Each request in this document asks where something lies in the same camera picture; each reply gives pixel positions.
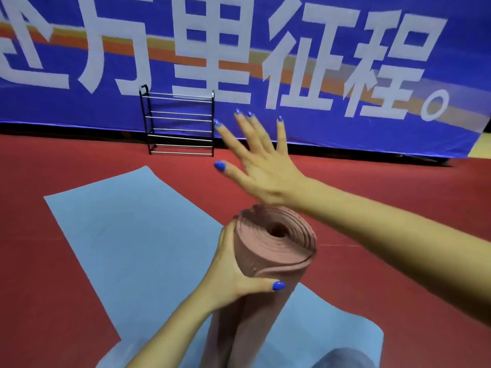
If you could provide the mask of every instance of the fingernail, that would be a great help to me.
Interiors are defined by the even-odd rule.
[[[273,283],[273,290],[274,291],[280,291],[282,289],[285,289],[285,283],[284,282],[274,282]]]
[[[223,161],[215,161],[213,164],[218,172],[223,172],[225,170],[225,163]]]

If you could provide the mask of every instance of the rolled yoga mat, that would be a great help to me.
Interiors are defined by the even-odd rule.
[[[285,207],[255,205],[237,219],[235,257],[249,277],[274,278],[286,288],[250,294],[212,316],[200,368],[249,367],[316,253],[316,236]]]

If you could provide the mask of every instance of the red rubber floor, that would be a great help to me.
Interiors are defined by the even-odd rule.
[[[1,366],[91,368],[119,340],[43,196],[148,165],[225,224],[254,201],[214,170],[217,159],[234,157],[225,150],[215,159],[149,156],[136,144],[0,136]],[[451,168],[293,160],[311,177],[491,240],[491,160],[453,160]],[[491,329],[310,223],[320,246],[303,283],[384,330],[382,368],[491,366]]]

